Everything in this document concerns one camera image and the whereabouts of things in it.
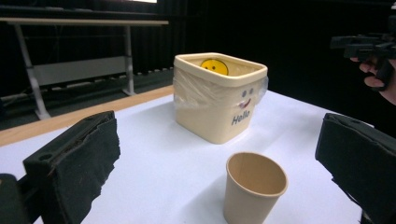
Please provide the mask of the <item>clear plastic bin liner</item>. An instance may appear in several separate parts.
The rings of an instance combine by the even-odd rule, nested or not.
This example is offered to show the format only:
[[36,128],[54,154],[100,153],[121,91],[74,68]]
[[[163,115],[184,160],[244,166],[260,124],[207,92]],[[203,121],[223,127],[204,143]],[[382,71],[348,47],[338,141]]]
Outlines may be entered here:
[[247,108],[257,104],[268,88],[266,69],[242,76],[220,75],[202,68],[189,72],[177,68],[174,73],[177,108]]

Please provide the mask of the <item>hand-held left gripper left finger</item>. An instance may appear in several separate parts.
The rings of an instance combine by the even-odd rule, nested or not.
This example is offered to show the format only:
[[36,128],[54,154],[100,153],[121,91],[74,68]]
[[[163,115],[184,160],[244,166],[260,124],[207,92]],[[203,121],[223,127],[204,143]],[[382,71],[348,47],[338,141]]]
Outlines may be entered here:
[[23,161],[28,218],[80,224],[120,157],[112,111],[82,119]]

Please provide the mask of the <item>cream plastic trash bin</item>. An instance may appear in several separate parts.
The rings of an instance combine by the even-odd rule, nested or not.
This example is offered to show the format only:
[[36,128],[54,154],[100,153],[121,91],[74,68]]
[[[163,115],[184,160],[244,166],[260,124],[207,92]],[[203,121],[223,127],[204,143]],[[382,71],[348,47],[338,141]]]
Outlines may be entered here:
[[[215,52],[180,54],[174,59],[174,73],[177,68],[194,72],[199,68],[225,76],[242,76],[243,74],[268,68],[261,63],[235,58]],[[247,108],[176,108],[178,124],[197,134],[208,142],[223,144],[243,132],[250,123],[256,105]]]

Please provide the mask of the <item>grey metal-legged table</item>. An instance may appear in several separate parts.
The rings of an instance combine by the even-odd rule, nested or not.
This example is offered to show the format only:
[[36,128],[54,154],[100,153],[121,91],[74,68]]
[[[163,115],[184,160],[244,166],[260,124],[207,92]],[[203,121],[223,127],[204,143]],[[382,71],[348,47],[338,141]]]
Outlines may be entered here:
[[[125,94],[134,95],[134,75],[132,56],[132,27],[157,27],[168,25],[169,21],[150,20],[88,20],[88,19],[47,19],[47,18],[11,18],[0,17],[0,22],[5,22],[14,27],[21,48],[25,70],[33,91],[36,110],[39,119],[49,119],[45,102],[40,90],[41,86],[77,81],[86,78],[101,77],[125,72],[127,76],[126,87],[122,90]],[[50,63],[33,65],[23,35],[22,26],[110,26],[122,27],[124,30],[125,55],[92,60]]]

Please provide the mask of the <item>brown paper cup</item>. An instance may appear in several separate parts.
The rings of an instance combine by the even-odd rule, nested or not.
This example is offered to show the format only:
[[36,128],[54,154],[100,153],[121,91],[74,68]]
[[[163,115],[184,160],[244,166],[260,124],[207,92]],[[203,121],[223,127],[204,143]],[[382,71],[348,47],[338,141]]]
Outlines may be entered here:
[[288,179],[273,160],[252,152],[233,154],[226,163],[223,216],[228,224],[262,224],[286,192]]

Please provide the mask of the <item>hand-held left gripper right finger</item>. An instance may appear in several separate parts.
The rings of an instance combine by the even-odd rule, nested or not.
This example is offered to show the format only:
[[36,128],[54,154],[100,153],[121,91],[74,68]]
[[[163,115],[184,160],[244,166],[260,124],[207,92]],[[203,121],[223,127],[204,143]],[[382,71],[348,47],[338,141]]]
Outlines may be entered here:
[[363,224],[396,224],[396,138],[359,120],[328,113],[315,158],[362,209]]

